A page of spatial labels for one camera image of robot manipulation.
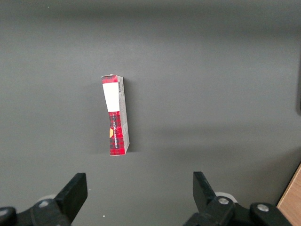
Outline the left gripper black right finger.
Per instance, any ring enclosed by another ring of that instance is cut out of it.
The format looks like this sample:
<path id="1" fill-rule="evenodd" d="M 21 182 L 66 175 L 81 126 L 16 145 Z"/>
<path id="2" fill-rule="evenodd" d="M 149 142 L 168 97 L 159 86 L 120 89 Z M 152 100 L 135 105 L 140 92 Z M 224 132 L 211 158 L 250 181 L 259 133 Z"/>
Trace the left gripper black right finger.
<path id="1" fill-rule="evenodd" d="M 186 226 L 226 226 L 234 217 L 234 202 L 217 196 L 201 171 L 193 173 L 193 198 L 198 212 L 186 221 Z"/>

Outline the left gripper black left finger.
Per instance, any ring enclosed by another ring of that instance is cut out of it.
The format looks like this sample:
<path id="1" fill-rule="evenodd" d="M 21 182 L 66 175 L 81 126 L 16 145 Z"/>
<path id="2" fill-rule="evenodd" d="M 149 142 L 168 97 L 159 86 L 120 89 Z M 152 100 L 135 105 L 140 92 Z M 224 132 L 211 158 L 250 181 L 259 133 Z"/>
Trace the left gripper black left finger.
<path id="1" fill-rule="evenodd" d="M 30 209 L 34 226 L 70 226 L 87 199 L 86 173 L 77 173 L 53 199 Z"/>

